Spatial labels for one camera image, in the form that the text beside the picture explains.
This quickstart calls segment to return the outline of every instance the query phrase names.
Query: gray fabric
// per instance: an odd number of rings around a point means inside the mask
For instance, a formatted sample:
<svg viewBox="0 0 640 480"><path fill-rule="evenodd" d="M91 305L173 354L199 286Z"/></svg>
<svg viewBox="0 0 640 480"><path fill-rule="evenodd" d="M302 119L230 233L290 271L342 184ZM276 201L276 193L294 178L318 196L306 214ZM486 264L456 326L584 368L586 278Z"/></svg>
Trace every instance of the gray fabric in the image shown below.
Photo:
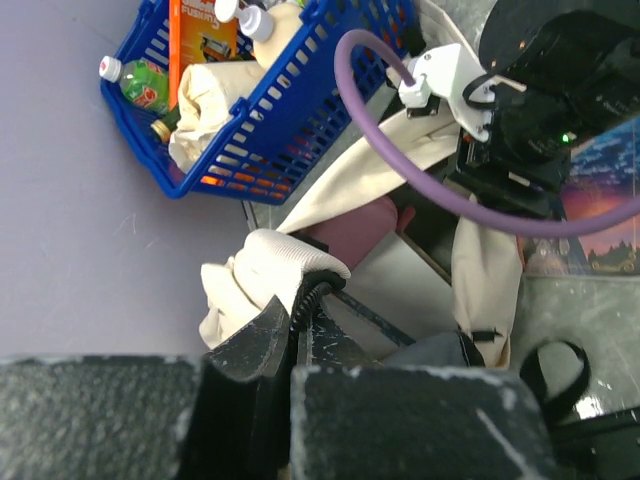
<svg viewBox="0 0 640 480"><path fill-rule="evenodd" d="M387 367L426 365L431 367L467 367L459 334L445 332L424 338L383 362Z"/></svg>

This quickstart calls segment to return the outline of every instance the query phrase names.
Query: bottle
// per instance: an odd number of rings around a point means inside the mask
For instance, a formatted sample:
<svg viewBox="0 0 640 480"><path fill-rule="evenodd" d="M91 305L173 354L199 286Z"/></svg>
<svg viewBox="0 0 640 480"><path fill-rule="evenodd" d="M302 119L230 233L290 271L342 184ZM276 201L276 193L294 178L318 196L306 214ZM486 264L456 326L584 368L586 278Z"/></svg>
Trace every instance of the bottle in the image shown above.
<svg viewBox="0 0 640 480"><path fill-rule="evenodd" d="M105 56L100 62L100 77L118 83L122 94L134 105L165 115L169 111L169 77L167 72L146 59L123 65Z"/></svg>
<svg viewBox="0 0 640 480"><path fill-rule="evenodd" d="M176 105L164 117L151 124L151 130L162 143L169 143L171 134L178 128L180 107Z"/></svg>
<svg viewBox="0 0 640 480"><path fill-rule="evenodd" d="M266 71L275 63L296 32L302 27L302 8L296 2L279 3L268 11L257 5L240 9L240 0L218 0L216 18L229 23L240 21L240 30L253 40L253 53Z"/></svg>

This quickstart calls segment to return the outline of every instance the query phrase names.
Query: orange item in basket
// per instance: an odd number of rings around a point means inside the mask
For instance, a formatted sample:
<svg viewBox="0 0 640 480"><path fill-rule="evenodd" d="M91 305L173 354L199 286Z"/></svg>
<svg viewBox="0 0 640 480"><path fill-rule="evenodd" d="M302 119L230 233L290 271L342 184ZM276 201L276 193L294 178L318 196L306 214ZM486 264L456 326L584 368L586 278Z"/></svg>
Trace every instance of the orange item in basket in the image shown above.
<svg viewBox="0 0 640 480"><path fill-rule="evenodd" d="M169 2L169 106L178 102L180 78L187 66L228 60L236 55L238 21L219 22L215 0Z"/></svg>

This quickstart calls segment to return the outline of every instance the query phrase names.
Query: white mechanical part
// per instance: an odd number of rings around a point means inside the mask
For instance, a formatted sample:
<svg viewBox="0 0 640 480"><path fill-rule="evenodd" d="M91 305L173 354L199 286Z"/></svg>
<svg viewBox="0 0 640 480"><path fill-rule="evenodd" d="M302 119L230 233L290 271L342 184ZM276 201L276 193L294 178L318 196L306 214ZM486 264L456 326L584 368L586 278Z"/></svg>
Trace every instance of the white mechanical part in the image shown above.
<svg viewBox="0 0 640 480"><path fill-rule="evenodd" d="M476 110L464 101L462 92L469 83L487 73L477 58L459 43L429 50L417 58L412 75L416 83L409 87L401 82L398 92L407 108L427 105L430 95L436 95L449 103L456 122L480 142L489 140L484 125L491 122L490 111ZM492 102L495 94L488 88L495 85L487 80L479 86L470 99L477 102Z"/></svg>

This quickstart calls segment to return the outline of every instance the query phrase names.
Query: blue plastic basket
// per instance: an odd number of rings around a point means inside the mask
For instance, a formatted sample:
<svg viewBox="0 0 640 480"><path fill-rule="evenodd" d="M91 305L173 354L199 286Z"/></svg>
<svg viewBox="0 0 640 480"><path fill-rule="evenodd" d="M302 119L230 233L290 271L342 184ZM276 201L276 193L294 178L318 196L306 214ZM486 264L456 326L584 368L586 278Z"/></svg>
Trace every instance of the blue plastic basket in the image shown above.
<svg viewBox="0 0 640 480"><path fill-rule="evenodd" d="M166 68L168 13L169 0L144 0L116 57L123 62L148 58ZM197 191L283 203L351 121L333 72L342 35L366 28L404 54L398 37L414 21L414 10L411 0L312 0L300 18L303 27L251 96L231 108L233 118L188 174L151 132L154 115L127 102L117 85L101 82L122 134L167 196ZM250 51L251 42L239 34L238 47ZM353 69L368 100L384 82L385 65L360 48L354 51Z"/></svg>

